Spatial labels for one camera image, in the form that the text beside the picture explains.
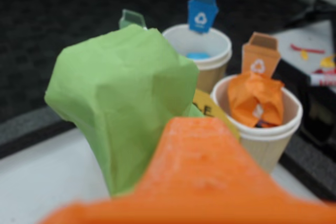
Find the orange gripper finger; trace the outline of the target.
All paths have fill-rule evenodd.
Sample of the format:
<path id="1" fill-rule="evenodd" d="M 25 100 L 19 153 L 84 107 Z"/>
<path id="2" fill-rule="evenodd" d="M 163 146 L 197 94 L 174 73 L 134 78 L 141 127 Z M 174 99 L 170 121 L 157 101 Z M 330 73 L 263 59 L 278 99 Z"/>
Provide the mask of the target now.
<path id="1" fill-rule="evenodd" d="M 44 223 L 335 223 L 335 204 L 282 190 L 215 118 L 174 118 L 129 195 L 63 207 Z"/>

